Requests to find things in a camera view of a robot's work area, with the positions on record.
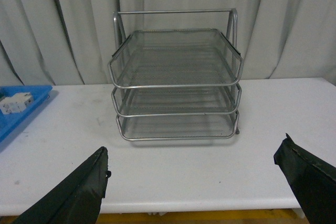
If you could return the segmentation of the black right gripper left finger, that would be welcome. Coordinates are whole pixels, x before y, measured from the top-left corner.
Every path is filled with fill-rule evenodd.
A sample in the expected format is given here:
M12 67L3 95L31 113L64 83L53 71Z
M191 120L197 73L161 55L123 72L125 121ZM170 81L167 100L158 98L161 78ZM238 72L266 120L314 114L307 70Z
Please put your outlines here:
M13 223L96 223L110 177L102 146Z

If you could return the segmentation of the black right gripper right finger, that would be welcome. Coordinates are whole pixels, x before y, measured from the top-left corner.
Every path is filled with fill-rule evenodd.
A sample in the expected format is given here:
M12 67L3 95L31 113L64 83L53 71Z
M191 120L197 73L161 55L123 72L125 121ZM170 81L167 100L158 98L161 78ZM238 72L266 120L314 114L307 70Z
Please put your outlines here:
M274 154L309 223L335 223L335 167L297 145L289 134Z

